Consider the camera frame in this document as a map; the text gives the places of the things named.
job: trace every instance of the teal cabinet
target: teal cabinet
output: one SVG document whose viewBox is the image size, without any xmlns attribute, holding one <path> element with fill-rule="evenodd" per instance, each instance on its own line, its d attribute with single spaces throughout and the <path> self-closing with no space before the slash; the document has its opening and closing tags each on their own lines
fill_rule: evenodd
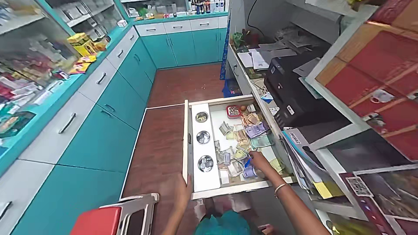
<svg viewBox="0 0 418 235">
<path fill-rule="evenodd" d="M 194 48 L 196 49 L 196 63 L 210 63 L 218 61 L 218 29 L 192 31 Z"/>
<path fill-rule="evenodd" d="M 128 55 L 126 55 L 126 58 L 120 65 L 118 72 L 122 74 L 123 78 L 125 78 L 129 85 L 132 86 L 132 88 L 136 91 L 136 93 L 138 93 L 142 100 L 147 102 L 153 84 L 145 73 L 144 68 L 141 67 L 134 48 L 132 48 Z"/>
<path fill-rule="evenodd" d="M 125 70 L 121 70 L 121 72 L 126 80 L 119 72 L 116 72 L 97 104 L 138 130 L 144 114 L 145 102 L 137 93 L 147 98 L 152 83 L 148 78 L 135 76 Z"/>
<path fill-rule="evenodd" d="M 224 46 L 225 46 L 225 39 L 227 38 L 227 28 L 219 28 L 218 29 L 219 34 L 219 41 L 218 41 L 218 60 L 222 61 L 222 56 L 224 55 Z"/>
<path fill-rule="evenodd" d="M 157 69 L 176 67 L 176 59 L 166 34 L 141 37 Z"/>
<path fill-rule="evenodd" d="M 184 66 L 196 63 L 193 35 L 189 32 L 169 33 L 168 39 L 173 49 L 177 66 Z"/>
<path fill-rule="evenodd" d="M 12 235 L 70 234 L 77 217 L 119 200 L 125 175 L 55 166 Z"/>
<path fill-rule="evenodd" d="M 157 68 L 153 60 L 151 59 L 150 54 L 145 48 L 141 38 L 138 38 L 138 40 L 133 45 L 131 51 L 133 52 L 134 56 L 138 59 L 140 68 L 144 70 L 145 74 L 148 76 L 151 82 L 154 82 L 155 72 L 157 71 Z"/>
<path fill-rule="evenodd" d="M 95 105 L 58 164 L 126 173 L 136 135 L 136 130 Z"/>
</svg>

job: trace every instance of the open drawer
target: open drawer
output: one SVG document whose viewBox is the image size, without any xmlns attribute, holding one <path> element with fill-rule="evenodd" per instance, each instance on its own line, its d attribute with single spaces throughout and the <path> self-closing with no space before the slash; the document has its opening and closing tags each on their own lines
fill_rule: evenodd
<svg viewBox="0 0 418 235">
<path fill-rule="evenodd" d="M 231 98 L 221 98 L 214 100 L 206 100 L 199 102 L 191 102 L 185 100 L 184 103 L 184 140 L 183 140 L 183 178 L 187 181 L 187 175 L 192 175 L 193 178 L 193 194 L 192 199 L 207 198 L 225 194 L 233 194 L 239 192 L 248 192 L 265 187 L 271 186 L 271 184 L 262 179 L 261 177 L 244 178 L 242 173 L 236 177 L 231 177 L 228 174 L 228 180 L 225 180 L 225 165 L 217 164 L 217 158 L 215 154 L 215 141 L 219 141 L 220 150 L 225 150 L 232 146 L 234 152 L 236 151 L 236 140 L 227 140 L 222 134 L 219 127 L 225 122 L 229 126 L 241 124 L 241 119 L 229 119 L 226 112 L 228 105 L 249 105 L 256 103 L 252 95 L 243 95 Z M 204 122 L 198 122 L 196 115 L 198 113 L 205 112 L 207 114 L 207 120 Z M 206 144 L 198 142 L 197 135 L 200 135 L 201 131 L 206 131 L 209 135 L 209 141 Z M 259 151 L 268 159 L 272 161 L 275 158 L 281 162 L 278 158 L 277 148 L 281 143 L 277 143 L 276 138 L 272 138 L 274 144 L 267 147 L 259 148 Z M 203 171 L 199 167 L 202 164 L 202 157 L 209 156 L 213 161 L 213 166 L 209 171 Z M 295 182 L 295 179 L 289 174 L 283 175 L 284 180 L 287 183 Z"/>
</svg>

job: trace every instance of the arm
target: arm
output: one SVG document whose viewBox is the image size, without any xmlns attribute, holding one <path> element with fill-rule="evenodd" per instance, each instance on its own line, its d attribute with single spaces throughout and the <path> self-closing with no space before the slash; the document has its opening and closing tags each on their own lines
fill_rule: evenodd
<svg viewBox="0 0 418 235">
<path fill-rule="evenodd" d="M 176 185 L 176 200 L 174 209 L 171 212 L 170 218 L 168 219 L 166 228 L 164 229 L 162 235 L 175 235 L 180 225 L 181 219 L 183 218 L 184 212 L 186 211 L 187 204 L 190 201 L 192 193 L 192 183 L 191 176 L 187 177 L 187 185 L 184 182 L 183 177 L 177 175 L 177 185 Z"/>
<path fill-rule="evenodd" d="M 279 185 L 286 183 L 261 152 L 251 151 L 250 155 L 252 157 L 252 164 L 267 176 L 275 189 Z M 289 185 L 281 187 L 276 195 L 282 202 L 282 205 L 298 234 L 329 235 L 328 230 Z"/>
</svg>

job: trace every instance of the hand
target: hand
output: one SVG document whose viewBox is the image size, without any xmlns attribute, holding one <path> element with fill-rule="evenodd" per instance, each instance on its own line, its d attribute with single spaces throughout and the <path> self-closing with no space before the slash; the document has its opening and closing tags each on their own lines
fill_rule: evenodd
<svg viewBox="0 0 418 235">
<path fill-rule="evenodd" d="M 249 154 L 251 156 L 251 164 L 253 164 L 256 169 L 261 170 L 264 174 L 267 174 L 271 169 L 274 170 L 261 152 L 250 151 Z"/>
<path fill-rule="evenodd" d="M 177 182 L 176 182 L 176 208 L 178 209 L 186 209 L 187 204 L 191 199 L 192 193 L 192 182 L 191 176 L 187 176 L 187 185 L 184 182 L 183 176 L 181 174 L 177 175 Z"/>
</svg>

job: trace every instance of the qr code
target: qr code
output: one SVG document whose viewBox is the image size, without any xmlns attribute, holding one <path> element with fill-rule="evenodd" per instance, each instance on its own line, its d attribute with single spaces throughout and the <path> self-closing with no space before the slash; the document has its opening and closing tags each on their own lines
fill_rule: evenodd
<svg viewBox="0 0 418 235">
<path fill-rule="evenodd" d="M 360 177 L 347 177 L 346 180 L 358 197 L 373 197 L 370 189 L 366 186 Z"/>
</svg>

